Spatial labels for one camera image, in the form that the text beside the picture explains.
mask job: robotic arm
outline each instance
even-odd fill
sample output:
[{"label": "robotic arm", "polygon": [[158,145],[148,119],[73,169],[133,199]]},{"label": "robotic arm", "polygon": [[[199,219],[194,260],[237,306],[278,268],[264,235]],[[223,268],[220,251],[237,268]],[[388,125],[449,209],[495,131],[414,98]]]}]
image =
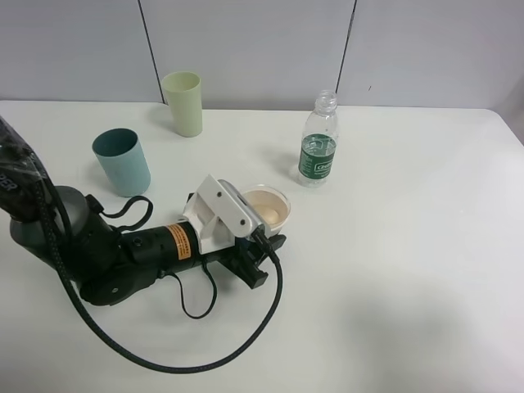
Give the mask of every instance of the robotic arm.
[{"label": "robotic arm", "polygon": [[[113,227],[102,216],[117,218],[136,201],[148,203],[143,219],[131,227]],[[270,238],[269,226],[233,185],[208,176],[191,194],[175,224],[137,231],[152,214],[144,196],[131,198],[116,215],[104,213],[94,196],[72,187],[55,187],[30,146],[0,117],[0,208],[11,216],[11,237],[53,267],[84,322],[126,359],[163,373],[200,373],[238,357],[262,333],[282,294],[282,269],[275,250],[286,241]],[[115,305],[166,275],[218,261],[251,289],[268,274],[259,270],[269,257],[277,270],[277,294],[262,324],[226,358],[197,367],[154,364],[108,337],[89,316],[73,288],[93,305]]]}]

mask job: plastic cup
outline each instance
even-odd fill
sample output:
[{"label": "plastic cup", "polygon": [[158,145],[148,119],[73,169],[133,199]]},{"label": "plastic cup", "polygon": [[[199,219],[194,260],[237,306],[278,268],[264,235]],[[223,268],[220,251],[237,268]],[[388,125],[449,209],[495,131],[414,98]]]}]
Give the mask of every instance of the plastic cup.
[{"label": "plastic cup", "polygon": [[200,76],[192,72],[174,72],[160,83],[174,120],[174,129],[183,137],[202,132]]},{"label": "plastic cup", "polygon": [[151,174],[138,135],[131,129],[110,129],[98,135],[93,152],[106,175],[122,197],[143,194]]},{"label": "plastic cup", "polygon": [[279,190],[259,184],[241,192],[244,199],[255,209],[271,228],[266,236],[278,234],[289,219],[291,203]]}]

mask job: white table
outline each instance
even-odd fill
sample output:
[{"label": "white table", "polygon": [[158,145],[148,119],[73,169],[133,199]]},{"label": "white table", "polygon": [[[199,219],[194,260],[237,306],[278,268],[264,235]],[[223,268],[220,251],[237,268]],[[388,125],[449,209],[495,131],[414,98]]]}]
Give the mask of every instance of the white table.
[{"label": "white table", "polygon": [[[76,315],[56,273],[19,248],[0,215],[0,391],[461,392],[524,391],[524,148],[484,110],[341,107],[329,182],[296,184],[305,112],[205,111],[185,139],[155,103],[1,102],[56,184],[115,196],[91,152],[114,127],[142,141],[155,202],[150,227],[169,224],[211,172],[242,188],[267,183],[290,198],[278,252],[284,294],[259,340],[230,365],[173,376],[108,349]],[[134,207],[122,221],[142,214]],[[88,309],[118,342],[158,363],[203,364],[236,349],[273,299],[210,269],[219,299],[185,317],[171,278],[115,307]],[[182,273],[187,306],[211,289]]]}]

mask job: orange warning label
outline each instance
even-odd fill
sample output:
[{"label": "orange warning label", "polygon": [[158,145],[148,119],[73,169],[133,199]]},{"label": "orange warning label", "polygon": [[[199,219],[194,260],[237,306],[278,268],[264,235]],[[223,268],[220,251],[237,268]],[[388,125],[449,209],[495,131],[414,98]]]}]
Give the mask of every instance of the orange warning label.
[{"label": "orange warning label", "polygon": [[183,228],[178,224],[167,225],[166,228],[173,235],[174,242],[177,243],[178,259],[191,258],[191,244],[189,244],[189,238]]}]

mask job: white wall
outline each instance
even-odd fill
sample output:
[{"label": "white wall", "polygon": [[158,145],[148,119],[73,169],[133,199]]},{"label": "white wall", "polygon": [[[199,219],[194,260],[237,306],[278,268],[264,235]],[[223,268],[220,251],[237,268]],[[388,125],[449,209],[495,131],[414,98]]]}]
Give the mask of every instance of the white wall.
[{"label": "white wall", "polygon": [[193,70],[207,108],[310,109],[335,89],[353,0],[142,0],[160,78]]},{"label": "white wall", "polygon": [[497,106],[524,75],[522,0],[359,0],[347,105]]},{"label": "white wall", "polygon": [[160,101],[138,3],[2,0],[0,99]]}]

